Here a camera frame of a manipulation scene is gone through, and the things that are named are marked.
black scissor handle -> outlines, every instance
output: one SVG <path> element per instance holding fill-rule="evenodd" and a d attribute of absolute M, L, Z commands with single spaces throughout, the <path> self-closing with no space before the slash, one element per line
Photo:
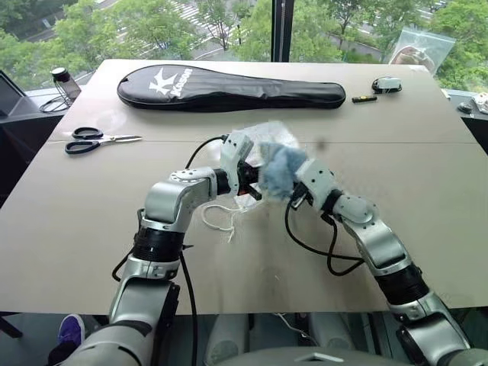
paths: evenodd
<path fill-rule="evenodd" d="M 100 146 L 98 141 L 72 141 L 64 147 L 66 154 L 76 155 L 95 150 Z"/>
<path fill-rule="evenodd" d="M 73 131 L 72 136 L 80 140 L 101 139 L 104 133 L 94 127 L 79 127 Z"/>

beige table surface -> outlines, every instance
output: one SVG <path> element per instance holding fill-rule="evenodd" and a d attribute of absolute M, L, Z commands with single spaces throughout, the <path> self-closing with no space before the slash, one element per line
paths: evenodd
<path fill-rule="evenodd" d="M 332 111 L 223 114 L 123 104 L 116 94 L 119 80 L 153 63 L 102 63 L 0 210 L 0 310 L 106 313 L 117 287 L 111 270 L 132 244 L 136 210 L 149 188 L 181 169 L 206 138 L 269 120 L 282 121 L 310 155 L 329 164 L 345 189 L 377 203 L 447 305 L 488 304 L 488 159 L 427 72 L 410 66 L 184 62 L 242 75 L 339 82 L 348 99 Z M 383 75 L 400 77 L 403 90 L 375 103 L 351 103 L 352 96 L 370 94 L 372 81 Z M 68 156 L 65 142 L 80 126 L 136 133 L 144 141 Z M 218 165 L 205 149 L 194 161 L 202 165 Z M 333 277 L 324 258 L 287 237 L 283 213 L 282 205 L 263 203 L 237 215 L 231 243 L 195 213 L 185 242 L 195 245 L 186 256 L 199 313 L 386 309 L 365 266 Z M 225 217 L 215 213 L 214 219 Z M 331 237 L 308 207 L 294 213 L 292 228 L 321 249 Z M 356 253 L 343 230 L 338 252 Z M 189 313 L 182 273 L 176 281 L 178 313 Z"/>

scissors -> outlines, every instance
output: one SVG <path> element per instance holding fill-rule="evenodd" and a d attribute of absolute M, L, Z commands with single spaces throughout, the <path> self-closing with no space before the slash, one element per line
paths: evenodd
<path fill-rule="evenodd" d="M 107 136 L 94 127 L 77 128 L 72 136 L 75 141 L 67 143 L 64 148 L 66 154 L 70 155 L 83 154 L 109 143 L 130 143 L 143 139 L 141 136 L 134 135 Z"/>

white cord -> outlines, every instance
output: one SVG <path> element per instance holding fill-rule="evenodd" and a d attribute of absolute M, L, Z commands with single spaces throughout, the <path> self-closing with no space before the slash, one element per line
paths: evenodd
<path fill-rule="evenodd" d="M 290 323 L 284 318 L 284 315 L 286 314 L 282 314 L 282 313 L 273 313 L 273 315 L 275 316 L 278 316 L 279 318 L 281 318 L 281 320 L 283 320 L 283 323 L 287 326 L 287 328 L 289 328 L 290 330 L 293 330 L 294 332 L 297 332 L 299 333 L 303 338 L 306 338 L 306 339 L 309 339 L 310 341 L 312 341 L 312 343 L 314 345 L 316 345 L 317 347 L 319 346 L 319 343 L 317 343 L 317 341 L 312 338 L 310 335 L 306 334 L 303 330 L 301 329 L 298 329 L 298 328 L 294 328 L 293 326 L 290 325 Z"/>
<path fill-rule="evenodd" d="M 209 223 L 207 218 L 205 217 L 205 213 L 207 212 L 208 209 L 210 208 L 220 208 L 222 211 L 225 212 L 230 212 L 230 227 L 220 227 L 218 225 L 215 225 L 213 223 Z M 201 211 L 201 220 L 204 222 L 205 225 L 210 227 L 211 229 L 214 230 L 219 230 L 219 231 L 225 231 L 230 233 L 229 238 L 227 242 L 230 242 L 234 236 L 234 233 L 236 231 L 236 227 L 234 226 L 234 216 L 239 213 L 245 211 L 245 208 L 228 208 L 225 206 L 222 206 L 221 204 L 209 204 L 208 206 L 205 206 L 204 209 Z"/>

white logo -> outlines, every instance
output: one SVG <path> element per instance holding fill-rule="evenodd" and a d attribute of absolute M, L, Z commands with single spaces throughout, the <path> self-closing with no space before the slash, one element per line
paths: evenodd
<path fill-rule="evenodd" d="M 172 85 L 173 82 L 175 82 L 175 77 L 177 74 L 174 74 L 171 78 L 164 80 L 162 78 L 162 68 L 159 70 L 159 72 L 154 76 L 154 79 L 156 80 L 157 84 L 154 84 L 151 82 L 149 84 L 149 89 L 154 89 L 157 92 L 160 92 L 163 95 L 166 95 L 166 93 L 169 92 L 169 89 L 164 89 L 163 86 L 167 85 Z"/>
<path fill-rule="evenodd" d="M 185 69 L 183 72 L 183 75 L 181 75 L 181 78 L 178 80 L 176 85 L 173 86 L 171 89 L 171 95 L 174 95 L 176 97 L 181 96 L 181 90 L 183 89 L 183 85 L 186 84 L 188 79 L 190 78 L 191 73 L 193 72 L 193 69 Z M 157 92 L 160 92 L 163 95 L 166 95 L 170 89 L 163 88 L 167 85 L 172 85 L 173 82 L 175 82 L 175 77 L 177 76 L 178 73 L 174 74 L 171 78 L 169 79 L 163 79 L 162 78 L 162 68 L 159 70 L 159 72 L 154 76 L 154 79 L 156 80 L 157 84 L 154 84 L 151 82 L 149 84 L 149 89 L 154 89 Z"/>

